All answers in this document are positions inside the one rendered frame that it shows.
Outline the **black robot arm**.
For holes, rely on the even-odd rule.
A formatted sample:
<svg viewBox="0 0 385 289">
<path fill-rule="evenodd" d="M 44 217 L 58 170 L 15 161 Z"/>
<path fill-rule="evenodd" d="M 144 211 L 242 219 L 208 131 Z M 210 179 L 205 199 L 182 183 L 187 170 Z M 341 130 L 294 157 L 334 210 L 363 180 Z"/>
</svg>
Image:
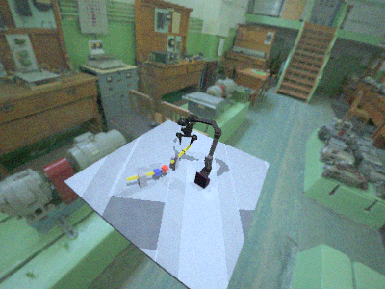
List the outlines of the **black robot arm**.
<svg viewBox="0 0 385 289">
<path fill-rule="evenodd" d="M 218 139 L 220 138 L 220 136 L 222 134 L 222 131 L 218 127 L 218 125 L 216 124 L 216 122 L 214 120 L 210 120 L 210 119 L 206 119 L 206 118 L 200 118 L 195 114 L 190 114 L 187 118 L 179 118 L 177 124 L 181 125 L 181 126 L 186 126 L 187 129 L 192 130 L 193 125 L 195 125 L 195 122 L 201 122 L 201 123 L 212 125 L 214 130 L 215 130 L 214 139 L 213 139 L 209 154 L 208 154 L 208 156 L 205 156 L 205 160 L 204 160 L 205 167 L 202 168 L 202 170 L 200 171 L 200 174 L 209 178 L 208 176 L 211 173 L 211 170 L 213 169 L 212 168 L 213 155 L 214 155 L 217 143 L 218 143 Z"/>
</svg>

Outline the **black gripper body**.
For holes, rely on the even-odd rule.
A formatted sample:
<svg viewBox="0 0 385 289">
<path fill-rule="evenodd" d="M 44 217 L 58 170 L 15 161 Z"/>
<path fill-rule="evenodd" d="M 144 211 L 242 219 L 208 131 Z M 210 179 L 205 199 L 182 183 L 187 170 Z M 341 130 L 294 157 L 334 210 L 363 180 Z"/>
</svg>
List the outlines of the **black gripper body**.
<svg viewBox="0 0 385 289">
<path fill-rule="evenodd" d="M 193 139 L 197 140 L 198 137 L 195 134 L 191 135 L 191 133 L 192 133 L 192 130 L 185 128 L 184 134 L 181 134 L 181 133 L 177 132 L 176 133 L 176 137 L 177 138 L 190 137 L 190 138 L 193 138 Z"/>
</svg>

